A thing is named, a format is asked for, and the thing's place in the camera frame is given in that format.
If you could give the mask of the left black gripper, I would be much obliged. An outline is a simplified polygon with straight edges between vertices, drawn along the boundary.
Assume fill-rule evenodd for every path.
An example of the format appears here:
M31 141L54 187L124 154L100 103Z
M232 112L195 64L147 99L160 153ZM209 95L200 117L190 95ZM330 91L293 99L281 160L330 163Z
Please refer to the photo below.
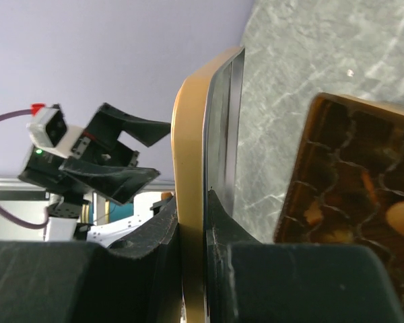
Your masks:
M146 147L170 134L168 122L147 120L103 103L69 157L34 147L18 179L60 194L94 191L116 204L130 202L160 173L137 167L138 153L119 141L124 131Z

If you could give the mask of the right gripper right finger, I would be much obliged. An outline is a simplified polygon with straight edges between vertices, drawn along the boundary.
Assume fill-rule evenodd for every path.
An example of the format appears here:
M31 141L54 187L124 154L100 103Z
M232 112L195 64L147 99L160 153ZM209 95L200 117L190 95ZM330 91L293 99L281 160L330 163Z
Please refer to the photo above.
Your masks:
M205 199L210 322L404 322L393 285L369 248L263 244Z

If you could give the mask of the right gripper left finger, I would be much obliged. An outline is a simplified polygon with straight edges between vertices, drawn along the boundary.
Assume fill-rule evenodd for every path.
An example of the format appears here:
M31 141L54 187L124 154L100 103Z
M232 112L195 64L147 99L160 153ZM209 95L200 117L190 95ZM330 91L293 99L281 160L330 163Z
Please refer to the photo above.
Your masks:
M179 322L176 202L105 248L0 242L0 322Z

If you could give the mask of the silver tin lid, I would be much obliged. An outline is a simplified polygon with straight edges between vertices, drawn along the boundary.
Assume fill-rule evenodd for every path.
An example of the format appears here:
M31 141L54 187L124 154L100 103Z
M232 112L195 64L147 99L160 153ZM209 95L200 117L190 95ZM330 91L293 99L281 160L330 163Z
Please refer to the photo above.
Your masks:
M189 75L172 113L171 148L187 322L206 322L209 190L233 213L245 49L232 47Z

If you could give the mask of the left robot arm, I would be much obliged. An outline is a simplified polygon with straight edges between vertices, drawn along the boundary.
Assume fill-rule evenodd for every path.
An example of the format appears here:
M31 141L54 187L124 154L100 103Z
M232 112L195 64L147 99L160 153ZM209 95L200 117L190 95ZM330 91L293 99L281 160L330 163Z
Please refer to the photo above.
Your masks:
M140 167L139 152L119 137L127 133L151 147L170 134L168 122L139 118L108 103L85 127L68 125L59 104L33 104L30 112L33 148L18 178L50 193L46 240L83 239L92 226L87 194L124 205L160 175Z

